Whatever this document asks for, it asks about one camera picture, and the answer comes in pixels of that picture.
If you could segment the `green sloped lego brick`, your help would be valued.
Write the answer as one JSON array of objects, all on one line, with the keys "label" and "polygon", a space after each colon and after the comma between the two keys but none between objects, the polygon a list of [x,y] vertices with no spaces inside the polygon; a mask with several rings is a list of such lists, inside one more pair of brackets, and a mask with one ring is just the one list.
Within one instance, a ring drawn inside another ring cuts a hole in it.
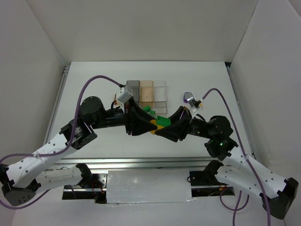
[{"label": "green sloped lego brick", "polygon": [[167,127],[171,125],[171,121],[169,118],[165,118],[163,116],[157,116],[156,118],[156,124],[162,127]]}]

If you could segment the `brown yellow lego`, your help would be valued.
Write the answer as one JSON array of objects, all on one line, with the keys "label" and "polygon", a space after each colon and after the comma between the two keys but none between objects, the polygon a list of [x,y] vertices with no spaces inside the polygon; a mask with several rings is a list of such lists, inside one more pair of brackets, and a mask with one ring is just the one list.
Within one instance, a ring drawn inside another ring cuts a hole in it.
[{"label": "brown yellow lego", "polygon": [[117,94],[115,94],[115,96],[114,96],[113,105],[114,105],[114,106],[118,106],[118,105],[119,105],[119,104],[118,104],[118,101],[117,101]]}]

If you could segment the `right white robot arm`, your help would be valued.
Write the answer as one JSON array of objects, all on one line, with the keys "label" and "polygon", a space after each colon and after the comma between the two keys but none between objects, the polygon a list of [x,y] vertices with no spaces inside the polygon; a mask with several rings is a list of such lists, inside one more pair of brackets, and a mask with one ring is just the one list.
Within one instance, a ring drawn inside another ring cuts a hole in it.
[{"label": "right white robot arm", "polygon": [[277,175],[252,156],[243,154],[242,145],[231,139],[233,129],[225,116],[213,116],[205,121],[180,107],[169,117],[171,124],[157,126],[152,133],[171,141],[182,141],[187,135],[207,138],[204,144],[214,158],[206,171],[223,184],[235,186],[262,203],[271,216],[284,219],[296,195],[299,183],[294,178]]}]

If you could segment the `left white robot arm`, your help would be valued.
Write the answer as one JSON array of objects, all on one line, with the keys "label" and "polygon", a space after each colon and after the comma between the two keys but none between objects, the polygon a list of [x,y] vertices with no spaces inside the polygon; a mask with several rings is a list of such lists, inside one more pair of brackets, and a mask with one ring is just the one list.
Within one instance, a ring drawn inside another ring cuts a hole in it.
[{"label": "left white robot arm", "polygon": [[5,206],[12,210],[25,208],[34,203],[36,194],[60,186],[102,188],[84,163],[60,169],[53,166],[96,139],[95,129],[125,126],[129,135],[138,136],[157,129],[152,120],[154,117],[141,109],[133,98],[124,110],[120,107],[105,110],[100,98],[86,98],[74,119],[44,146],[19,162],[0,165],[1,190],[8,202]]}]

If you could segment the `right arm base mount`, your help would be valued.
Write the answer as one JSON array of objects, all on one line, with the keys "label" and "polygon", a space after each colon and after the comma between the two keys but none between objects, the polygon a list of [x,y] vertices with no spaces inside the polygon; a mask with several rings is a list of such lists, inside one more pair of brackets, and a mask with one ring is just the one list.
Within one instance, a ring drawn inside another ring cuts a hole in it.
[{"label": "right arm base mount", "polygon": [[186,180],[190,183],[192,197],[234,195],[233,187],[218,182],[209,172],[190,171]]}]

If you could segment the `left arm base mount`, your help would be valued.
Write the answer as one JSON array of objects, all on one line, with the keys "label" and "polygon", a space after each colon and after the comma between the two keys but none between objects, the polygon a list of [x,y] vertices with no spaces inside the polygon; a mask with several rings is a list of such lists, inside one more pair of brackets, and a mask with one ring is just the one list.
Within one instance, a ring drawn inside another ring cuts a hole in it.
[{"label": "left arm base mount", "polygon": [[106,204],[107,180],[107,173],[96,173],[87,185],[64,186],[62,200],[90,200],[97,204]]}]

